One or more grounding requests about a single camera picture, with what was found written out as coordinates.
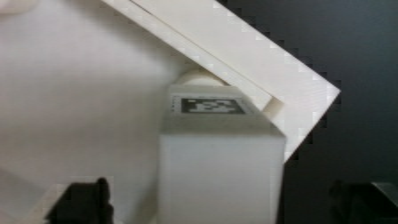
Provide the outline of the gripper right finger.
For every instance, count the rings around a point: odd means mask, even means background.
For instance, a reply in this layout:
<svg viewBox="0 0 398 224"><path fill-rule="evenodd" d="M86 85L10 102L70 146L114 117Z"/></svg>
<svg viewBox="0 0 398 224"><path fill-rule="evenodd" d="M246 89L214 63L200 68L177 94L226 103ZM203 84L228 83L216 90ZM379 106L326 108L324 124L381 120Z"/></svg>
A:
<svg viewBox="0 0 398 224"><path fill-rule="evenodd" d="M333 224L398 224L398 186L390 182L336 181L331 216Z"/></svg>

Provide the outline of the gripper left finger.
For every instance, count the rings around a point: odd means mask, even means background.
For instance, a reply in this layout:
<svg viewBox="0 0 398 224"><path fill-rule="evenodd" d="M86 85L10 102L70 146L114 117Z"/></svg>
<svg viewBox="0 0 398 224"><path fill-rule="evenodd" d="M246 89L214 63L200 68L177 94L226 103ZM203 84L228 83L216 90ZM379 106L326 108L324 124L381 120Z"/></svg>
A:
<svg viewBox="0 0 398 224"><path fill-rule="evenodd" d="M114 224L111 185L105 178L68 186L45 220L47 224Z"/></svg>

